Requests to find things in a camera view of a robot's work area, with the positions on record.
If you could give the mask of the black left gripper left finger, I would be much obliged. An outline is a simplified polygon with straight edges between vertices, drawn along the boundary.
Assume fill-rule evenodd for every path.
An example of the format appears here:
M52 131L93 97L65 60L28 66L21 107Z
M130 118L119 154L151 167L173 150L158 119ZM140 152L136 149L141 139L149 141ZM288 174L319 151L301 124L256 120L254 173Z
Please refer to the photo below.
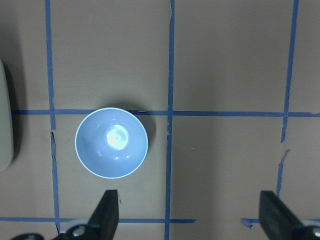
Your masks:
M106 190L87 225L91 240L112 240L119 223L119 200L116 189Z

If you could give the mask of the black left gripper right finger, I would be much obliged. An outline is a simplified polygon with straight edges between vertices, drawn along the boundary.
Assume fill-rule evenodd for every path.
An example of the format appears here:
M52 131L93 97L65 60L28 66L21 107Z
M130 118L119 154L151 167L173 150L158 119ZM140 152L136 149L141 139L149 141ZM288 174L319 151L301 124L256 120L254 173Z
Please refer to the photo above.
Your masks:
M259 224L270 240L298 240L306 229L273 191L260 192Z

